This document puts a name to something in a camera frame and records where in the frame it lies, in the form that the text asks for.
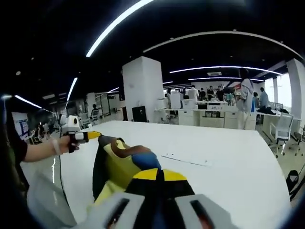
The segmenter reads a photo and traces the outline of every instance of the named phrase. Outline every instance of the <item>ceiling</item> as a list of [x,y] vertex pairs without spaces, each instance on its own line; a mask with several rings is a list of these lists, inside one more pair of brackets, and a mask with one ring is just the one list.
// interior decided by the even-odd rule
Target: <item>ceiling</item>
[[[144,55],[162,63],[163,81],[187,82],[222,72],[236,77],[237,69],[170,71],[203,66],[237,65],[268,69],[283,60],[302,58],[257,37],[214,34],[191,37],[144,50],[161,42],[205,31],[242,31],[259,34],[289,46],[304,57],[301,8],[275,0],[155,0],[119,24],[90,58],[86,54],[101,32],[138,0],[49,0],[11,6],[8,29],[10,52],[8,93],[49,107],[42,97],[68,92],[71,98],[89,92],[123,88],[122,66]],[[286,67],[278,70],[287,72]],[[260,73],[249,71],[251,77]]]

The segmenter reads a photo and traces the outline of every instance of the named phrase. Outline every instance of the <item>person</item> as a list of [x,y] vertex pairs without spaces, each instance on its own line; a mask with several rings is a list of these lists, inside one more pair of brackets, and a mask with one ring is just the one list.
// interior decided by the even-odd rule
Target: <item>person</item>
[[93,109],[91,111],[91,116],[93,114],[93,111],[98,111],[99,110],[99,109],[96,108],[96,104],[93,104],[92,107],[93,107]]
[[170,88],[167,88],[166,98],[167,98],[168,108],[171,108],[171,89]]
[[199,92],[196,89],[195,85],[192,85],[189,90],[189,97],[190,99],[194,99],[196,102],[198,101]]
[[201,88],[199,95],[200,95],[200,101],[203,101],[203,99],[205,98],[205,91],[203,90],[203,87]]
[[258,108],[259,107],[259,98],[258,98],[258,93],[257,92],[253,93],[253,101],[254,101],[254,104],[255,104],[255,108]]
[[0,130],[2,132],[1,135],[6,139],[6,148],[15,185],[18,187],[20,194],[26,199],[29,184],[21,169],[21,161],[37,162],[56,154],[66,153],[69,151],[70,137],[64,136],[58,140],[50,139],[38,145],[28,145],[20,139],[15,129],[9,103],[3,101],[3,99],[1,99],[0,103],[1,112],[3,113],[3,119],[1,121],[5,124],[4,128]]
[[267,108],[269,106],[269,97],[266,93],[266,91],[264,90],[263,87],[261,87],[261,96],[260,96],[260,102],[261,102],[261,106],[260,107],[265,107]]
[[218,91],[216,92],[216,96],[217,96],[219,101],[224,100],[224,91],[223,91],[221,86],[218,86]]
[[213,86],[210,86],[210,89],[207,90],[207,95],[208,95],[208,100],[211,101],[212,97],[214,95],[214,90],[213,90]]
[[244,130],[250,116],[253,100],[253,82],[250,81],[248,70],[239,69],[239,76],[242,78],[239,100],[236,103],[238,129]]

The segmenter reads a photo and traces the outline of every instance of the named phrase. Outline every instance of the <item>white pillar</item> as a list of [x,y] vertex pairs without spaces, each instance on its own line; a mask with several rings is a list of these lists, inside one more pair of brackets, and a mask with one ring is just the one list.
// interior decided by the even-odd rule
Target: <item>white pillar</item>
[[302,120],[301,126],[305,123],[305,68],[296,59],[287,62],[288,73],[291,85],[291,113]]
[[278,89],[277,89],[277,78],[273,78],[273,91],[274,91],[274,102],[278,103]]
[[141,105],[153,122],[156,101],[164,97],[161,63],[141,56],[123,66],[123,81],[128,120],[133,119],[132,108]]
[[95,104],[95,93],[89,93],[87,94],[87,110],[88,115],[91,115],[91,111],[93,110],[93,104]]

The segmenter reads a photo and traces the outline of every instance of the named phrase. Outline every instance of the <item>window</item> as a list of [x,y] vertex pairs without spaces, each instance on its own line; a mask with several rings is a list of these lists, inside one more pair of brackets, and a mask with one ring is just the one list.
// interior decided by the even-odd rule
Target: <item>window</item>
[[265,91],[269,97],[269,102],[275,102],[275,91],[274,91],[274,86],[273,86],[273,79],[267,79],[265,81]]
[[284,105],[284,108],[291,111],[291,86],[289,74],[277,77],[278,102]]

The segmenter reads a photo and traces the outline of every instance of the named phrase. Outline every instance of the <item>hand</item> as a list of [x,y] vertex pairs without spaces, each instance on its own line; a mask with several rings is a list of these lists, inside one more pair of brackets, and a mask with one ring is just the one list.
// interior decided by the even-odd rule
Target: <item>hand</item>
[[[69,151],[69,144],[70,144],[70,136],[63,136],[58,140],[59,148],[61,153],[67,153]],[[78,147],[79,143],[72,143],[72,146],[75,146],[75,150],[79,150]]]

